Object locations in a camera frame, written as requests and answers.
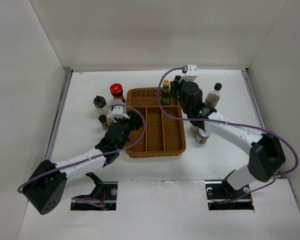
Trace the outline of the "yellow cap green label bottle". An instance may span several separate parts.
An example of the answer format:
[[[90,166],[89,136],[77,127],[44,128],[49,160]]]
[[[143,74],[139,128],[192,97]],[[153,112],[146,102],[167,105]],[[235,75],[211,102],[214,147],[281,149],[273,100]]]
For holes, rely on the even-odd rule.
[[[170,81],[163,80],[162,88],[161,88],[161,96],[162,96],[162,104],[169,105],[170,104]]]

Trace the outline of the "silver lid blue label jar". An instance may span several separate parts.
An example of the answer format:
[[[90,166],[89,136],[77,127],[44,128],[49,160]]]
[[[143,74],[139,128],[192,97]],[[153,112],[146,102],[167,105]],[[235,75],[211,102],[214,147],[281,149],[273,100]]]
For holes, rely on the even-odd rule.
[[[112,101],[112,105],[117,105],[117,104],[119,104],[119,105],[124,105],[125,104],[125,102],[123,102],[121,99],[114,99],[113,101]]]

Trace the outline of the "red lid chili sauce jar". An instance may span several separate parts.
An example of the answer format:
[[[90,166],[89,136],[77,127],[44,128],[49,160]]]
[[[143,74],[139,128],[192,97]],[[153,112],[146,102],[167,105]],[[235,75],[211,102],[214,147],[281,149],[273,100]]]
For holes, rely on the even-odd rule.
[[[123,103],[125,102],[125,98],[123,95],[123,87],[119,83],[114,83],[110,86],[110,93],[113,96],[114,99],[119,99]]]

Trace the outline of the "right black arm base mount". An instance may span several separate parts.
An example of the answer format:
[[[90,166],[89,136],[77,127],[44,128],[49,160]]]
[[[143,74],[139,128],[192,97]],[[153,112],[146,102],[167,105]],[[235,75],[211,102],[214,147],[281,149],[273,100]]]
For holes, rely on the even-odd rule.
[[[210,211],[254,210],[248,184],[235,190],[225,180],[214,179],[205,181],[205,188]]]

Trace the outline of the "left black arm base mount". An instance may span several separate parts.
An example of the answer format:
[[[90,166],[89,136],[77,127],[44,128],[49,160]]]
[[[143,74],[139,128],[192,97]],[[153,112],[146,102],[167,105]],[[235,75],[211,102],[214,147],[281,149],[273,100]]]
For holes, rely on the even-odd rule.
[[[115,211],[117,205],[118,182],[102,181],[94,173],[87,173],[87,177],[92,180],[93,189],[89,194],[75,196],[70,205],[71,211]]]

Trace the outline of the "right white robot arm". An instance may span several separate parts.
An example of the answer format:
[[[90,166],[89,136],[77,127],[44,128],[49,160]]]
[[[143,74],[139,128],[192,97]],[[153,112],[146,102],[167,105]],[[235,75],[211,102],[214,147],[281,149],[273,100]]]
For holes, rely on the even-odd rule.
[[[246,185],[256,181],[267,182],[285,163],[283,148],[275,135],[235,125],[203,102],[203,92],[195,82],[175,76],[171,82],[171,97],[178,100],[193,126],[222,137],[249,156],[246,165],[223,179],[221,190],[224,196],[233,198]]]

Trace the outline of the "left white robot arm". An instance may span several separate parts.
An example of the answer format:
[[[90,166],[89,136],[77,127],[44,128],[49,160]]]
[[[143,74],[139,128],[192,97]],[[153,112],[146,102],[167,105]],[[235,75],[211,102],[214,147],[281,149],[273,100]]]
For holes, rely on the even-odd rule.
[[[101,141],[91,150],[72,159],[53,163],[46,159],[35,169],[30,179],[19,192],[33,207],[45,215],[54,210],[65,199],[102,208],[103,181],[93,173],[97,168],[112,164],[120,151],[127,149],[133,131],[144,130],[145,118],[133,109],[127,117],[112,124]]]

